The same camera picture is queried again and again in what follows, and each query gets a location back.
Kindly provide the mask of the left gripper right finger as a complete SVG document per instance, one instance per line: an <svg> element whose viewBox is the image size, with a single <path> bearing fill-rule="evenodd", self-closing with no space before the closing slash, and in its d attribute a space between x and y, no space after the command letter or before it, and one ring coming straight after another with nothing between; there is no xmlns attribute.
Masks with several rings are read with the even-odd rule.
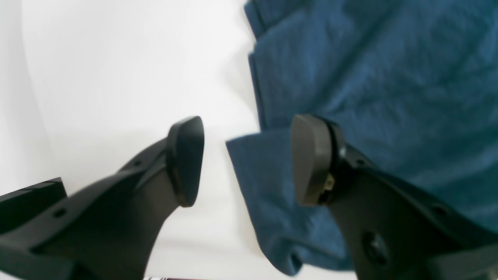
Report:
<svg viewBox="0 0 498 280"><path fill-rule="evenodd" d="M379 170L334 122L291 124L296 198L325 206L359 280L496 280L497 234L429 193Z"/></svg>

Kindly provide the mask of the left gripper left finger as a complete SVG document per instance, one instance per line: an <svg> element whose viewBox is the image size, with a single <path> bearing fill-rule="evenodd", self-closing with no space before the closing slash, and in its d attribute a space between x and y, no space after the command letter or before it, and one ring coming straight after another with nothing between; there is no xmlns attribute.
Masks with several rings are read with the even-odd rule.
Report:
<svg viewBox="0 0 498 280"><path fill-rule="evenodd" d="M1 272L25 280L142 280L164 221L194 205L201 117L68 196L61 178L1 196Z"/></svg>

